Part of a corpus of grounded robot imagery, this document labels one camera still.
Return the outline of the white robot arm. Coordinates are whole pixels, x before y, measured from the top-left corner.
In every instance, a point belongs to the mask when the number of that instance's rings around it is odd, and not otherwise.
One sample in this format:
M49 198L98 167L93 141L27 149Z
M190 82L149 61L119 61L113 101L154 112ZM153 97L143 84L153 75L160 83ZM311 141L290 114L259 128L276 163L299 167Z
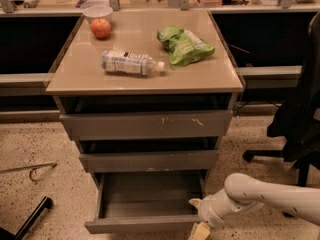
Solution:
M193 224L188 240L207 240L226 218L253 212L264 204L320 225L319 189L267 183L242 173L230 174L221 190L189 203L197 209L200 222Z

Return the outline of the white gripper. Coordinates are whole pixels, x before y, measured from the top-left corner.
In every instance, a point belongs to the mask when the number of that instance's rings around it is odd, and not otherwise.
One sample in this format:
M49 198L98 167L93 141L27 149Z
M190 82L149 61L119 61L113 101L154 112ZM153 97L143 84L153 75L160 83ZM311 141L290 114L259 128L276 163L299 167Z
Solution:
M202 200L192 198L189 203L198 208L198 216L203 222L193 224L188 240L206 240L210 235L210 228L217 228L227 218L249 214L264 206L256 201L239 202L228 196L224 189Z

